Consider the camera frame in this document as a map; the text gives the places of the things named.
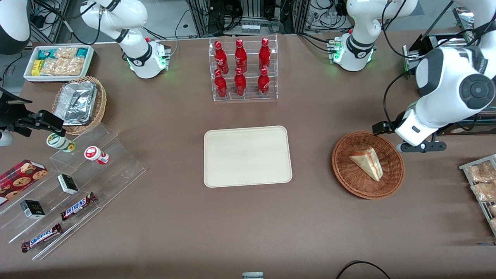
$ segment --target small black box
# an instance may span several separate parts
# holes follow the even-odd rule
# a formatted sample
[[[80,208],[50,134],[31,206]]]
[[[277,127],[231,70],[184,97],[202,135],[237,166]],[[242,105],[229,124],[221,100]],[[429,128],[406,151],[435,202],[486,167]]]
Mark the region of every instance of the small black box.
[[[28,218],[41,219],[45,216],[41,204],[37,201],[23,200],[21,202],[21,208]]]
[[[76,184],[74,183],[74,179],[72,177],[66,175],[66,174],[61,174],[58,177],[59,184],[62,187],[62,191],[74,195],[77,194],[77,187]]]

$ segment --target cookie box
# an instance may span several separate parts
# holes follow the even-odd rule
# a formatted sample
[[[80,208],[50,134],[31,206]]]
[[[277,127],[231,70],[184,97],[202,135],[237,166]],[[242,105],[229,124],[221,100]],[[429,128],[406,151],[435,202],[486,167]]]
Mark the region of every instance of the cookie box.
[[[32,75],[31,70],[33,69],[35,61],[38,59],[40,52],[56,49],[58,47],[71,47],[71,48],[79,48],[79,49],[87,49],[86,56],[84,58],[83,69],[81,70],[80,75],[62,75],[62,76],[35,76]],[[27,81],[37,83],[37,82],[64,82],[77,78],[85,77],[90,69],[91,61],[93,58],[94,50],[91,46],[78,45],[78,44],[64,44],[64,45],[56,45],[56,46],[39,46],[33,49],[33,53],[31,54],[31,58],[29,59],[28,66],[24,71],[24,78]]]
[[[48,174],[44,165],[23,160],[0,175],[0,206]]]

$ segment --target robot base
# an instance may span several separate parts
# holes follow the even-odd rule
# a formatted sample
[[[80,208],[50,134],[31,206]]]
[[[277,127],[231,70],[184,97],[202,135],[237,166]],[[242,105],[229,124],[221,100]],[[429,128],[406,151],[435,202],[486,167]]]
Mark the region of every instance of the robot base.
[[[348,71],[360,71],[372,59],[373,49],[368,57],[356,58],[346,46],[346,40],[349,36],[350,34],[344,34],[341,37],[334,38],[334,41],[330,41],[327,44],[327,49],[331,52],[329,53],[329,61],[331,64],[338,64]]]
[[[140,78],[152,78],[163,70],[169,69],[171,49],[165,48],[164,45],[157,42],[148,43],[152,47],[152,55],[147,61],[145,61],[143,66],[138,67],[133,65],[129,59],[127,60],[131,70]]]

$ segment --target white storage tray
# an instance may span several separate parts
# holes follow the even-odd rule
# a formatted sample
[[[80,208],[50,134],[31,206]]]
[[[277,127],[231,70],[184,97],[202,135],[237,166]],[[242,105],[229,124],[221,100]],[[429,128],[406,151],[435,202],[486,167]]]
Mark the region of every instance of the white storage tray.
[[[207,187],[287,183],[293,178],[283,126],[208,131],[203,181]]]
[[[40,51],[56,49],[59,47],[70,47],[70,48],[80,48],[80,49],[88,49],[86,53],[86,57],[84,58],[83,69],[81,70],[80,75],[61,75],[61,76],[33,76],[31,75],[31,70],[33,69],[34,61],[37,60]],[[94,50],[91,46],[85,45],[50,45],[50,46],[39,46],[33,49],[33,53],[31,54],[31,58],[29,59],[28,66],[24,71],[24,78],[30,82],[59,82],[59,81],[69,81],[79,77],[84,77],[88,73],[90,68],[91,59],[93,58]]]

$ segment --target snickers bar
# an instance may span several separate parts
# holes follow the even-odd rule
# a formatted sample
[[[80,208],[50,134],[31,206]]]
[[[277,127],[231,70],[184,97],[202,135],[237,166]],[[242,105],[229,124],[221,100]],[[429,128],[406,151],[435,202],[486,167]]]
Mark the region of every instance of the snickers bar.
[[[42,243],[43,241],[49,239],[50,237],[56,234],[62,234],[62,227],[59,223],[55,224],[53,228],[38,235],[36,238],[31,239],[31,241],[22,243],[21,250],[23,253],[26,253],[27,251],[33,249],[36,245]]]
[[[62,221],[67,220],[71,215],[76,214],[94,200],[96,200],[96,197],[93,194],[93,192],[91,192],[89,195],[85,196],[84,199],[78,201],[75,205],[69,207],[66,211],[62,212],[61,213]]]

